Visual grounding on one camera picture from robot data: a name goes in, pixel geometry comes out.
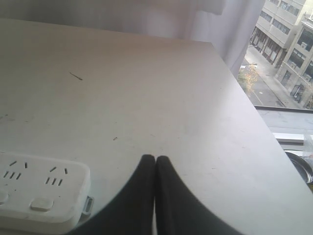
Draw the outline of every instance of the white curtain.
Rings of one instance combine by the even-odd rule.
[[[265,0],[0,0],[0,17],[211,42],[236,76]]]

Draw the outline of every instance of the window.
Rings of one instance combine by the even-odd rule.
[[[305,60],[305,56],[301,54],[298,50],[293,49],[293,52],[290,55],[290,58],[288,60],[288,64],[293,68],[293,65],[295,64],[297,67],[301,67],[303,64],[303,61]]]
[[[289,34],[290,29],[284,26],[282,23],[277,21],[276,19],[273,20],[272,23],[276,28],[278,28],[280,31],[282,31],[285,34]]]
[[[263,17],[265,20],[267,20],[268,22],[270,22],[272,20],[272,16],[270,16],[269,14],[265,13],[264,11],[261,11],[260,14],[261,17]]]
[[[291,76],[291,72],[287,70],[283,79],[281,80],[281,84],[283,84],[284,87],[287,85],[287,82],[289,81],[290,76]]]
[[[310,51],[313,46],[313,33],[306,29],[303,29],[301,36],[298,40],[298,44],[305,50]]]
[[[274,3],[275,5],[278,5],[279,0],[269,0],[270,2]]]
[[[290,4],[288,4],[288,3],[284,2],[284,1],[281,1],[279,6],[281,8],[283,8],[284,10],[292,13],[295,16],[297,16],[299,14],[299,9],[298,8],[295,8],[294,6],[291,6]]]
[[[308,65],[307,69],[305,70],[303,77],[308,81],[313,81],[313,62],[311,61]]]

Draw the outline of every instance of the power strip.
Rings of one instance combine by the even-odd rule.
[[[64,234],[78,223],[89,189],[84,164],[0,153],[0,228]]]

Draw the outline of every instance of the desk surface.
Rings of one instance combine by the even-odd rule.
[[[243,233],[312,231],[311,192],[210,43],[5,19],[0,31],[0,151],[87,164],[95,212],[150,153]]]

